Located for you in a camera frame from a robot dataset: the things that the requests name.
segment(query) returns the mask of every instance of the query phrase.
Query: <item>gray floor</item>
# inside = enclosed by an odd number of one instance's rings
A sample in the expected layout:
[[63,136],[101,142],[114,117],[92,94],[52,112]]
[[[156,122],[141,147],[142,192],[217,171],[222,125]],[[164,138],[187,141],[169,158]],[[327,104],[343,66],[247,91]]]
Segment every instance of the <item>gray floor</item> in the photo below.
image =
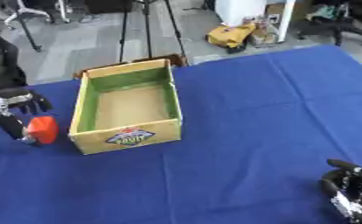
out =
[[[286,42],[275,47],[249,47],[245,52],[228,55],[223,49],[204,41],[204,36],[219,24],[219,19],[213,12],[183,10],[199,6],[201,2],[198,0],[173,0],[172,4],[191,64],[332,43],[331,38],[324,36],[297,40],[294,35],[296,31],[291,30]],[[136,6],[129,16],[125,60],[144,58],[147,55],[144,20],[139,7]],[[14,31],[3,30],[2,35],[20,48],[19,63],[26,71],[30,84],[70,80],[72,74],[81,69],[118,61],[122,14],[104,14],[84,24],[78,23],[77,17],[72,15],[75,21],[71,24],[44,24],[41,18],[28,21],[36,42],[43,46],[43,52],[31,49],[20,28]],[[150,20],[155,55],[178,53],[178,44],[163,1],[151,5]],[[348,34],[345,35],[342,48],[362,63],[361,43],[361,37]]]

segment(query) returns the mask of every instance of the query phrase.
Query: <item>cardboard box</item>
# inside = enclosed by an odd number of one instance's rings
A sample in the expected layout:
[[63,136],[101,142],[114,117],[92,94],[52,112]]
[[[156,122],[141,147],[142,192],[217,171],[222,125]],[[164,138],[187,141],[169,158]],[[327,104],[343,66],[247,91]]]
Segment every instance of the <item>cardboard box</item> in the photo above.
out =
[[277,29],[269,24],[266,28],[255,30],[250,35],[250,42],[255,46],[266,46],[277,43],[278,35]]
[[69,136],[84,154],[181,138],[182,115],[166,59],[85,71]]
[[[291,16],[291,22],[305,19],[306,15],[310,11],[312,5],[311,0],[302,0],[294,4],[293,14]],[[267,5],[266,17],[271,24],[278,25],[282,21],[282,14],[284,12],[285,3],[272,3]]]

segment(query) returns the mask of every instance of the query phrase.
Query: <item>tripod leg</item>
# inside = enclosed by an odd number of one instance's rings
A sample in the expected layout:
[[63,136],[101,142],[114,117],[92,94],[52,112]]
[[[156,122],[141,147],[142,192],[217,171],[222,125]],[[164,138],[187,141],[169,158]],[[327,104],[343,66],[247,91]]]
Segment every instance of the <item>tripod leg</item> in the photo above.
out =
[[144,1],[143,13],[146,21],[146,32],[147,32],[147,46],[149,48],[149,58],[152,58],[152,45],[151,45],[151,33],[150,33],[150,2],[149,0]]
[[171,22],[173,23],[174,32],[176,33],[177,41],[179,43],[179,47],[181,48],[181,54],[185,60],[186,65],[188,65],[188,59],[186,58],[184,44],[181,41],[181,32],[179,31],[176,19],[174,18],[173,10],[171,9],[171,3],[169,2],[169,0],[164,0],[164,1],[166,2],[166,7],[171,17]]
[[37,45],[36,42],[34,41],[34,38],[32,37],[32,35],[29,31],[29,28],[27,28],[26,23],[24,22],[24,20],[21,17],[21,14],[19,13],[19,10],[15,9],[15,13],[17,13],[17,21],[22,25],[22,28],[24,29],[24,33],[26,34],[27,39],[29,39],[32,49],[34,49],[34,51],[40,53],[41,46]]
[[127,11],[127,1],[123,3],[124,7],[124,19],[122,20],[122,38],[120,39],[120,62],[122,62],[124,57],[124,46],[125,46],[125,36],[127,34],[127,20],[128,20],[128,11]]
[[333,30],[333,38],[335,39],[335,46],[341,46],[343,41],[342,31],[340,29]]

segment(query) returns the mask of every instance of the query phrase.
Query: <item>white cabinet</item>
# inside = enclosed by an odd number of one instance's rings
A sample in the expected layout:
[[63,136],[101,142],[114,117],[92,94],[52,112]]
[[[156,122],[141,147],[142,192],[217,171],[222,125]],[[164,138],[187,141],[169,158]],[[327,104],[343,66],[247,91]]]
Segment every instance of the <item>white cabinet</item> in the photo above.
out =
[[224,25],[242,25],[243,18],[264,15],[267,0],[216,0],[216,13]]

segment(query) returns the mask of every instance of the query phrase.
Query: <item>robotic arm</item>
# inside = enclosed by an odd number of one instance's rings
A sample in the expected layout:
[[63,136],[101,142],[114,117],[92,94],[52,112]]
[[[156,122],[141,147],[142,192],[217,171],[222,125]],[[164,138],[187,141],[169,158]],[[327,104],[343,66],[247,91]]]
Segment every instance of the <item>robotic arm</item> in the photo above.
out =
[[11,112],[10,109],[19,108],[22,113],[36,115],[38,108],[44,112],[52,109],[51,103],[41,94],[23,88],[0,90],[0,128],[13,139],[26,144],[35,144],[36,138],[27,133],[26,127]]
[[337,169],[321,178],[323,192],[349,223],[362,224],[362,167],[336,159],[328,164]]

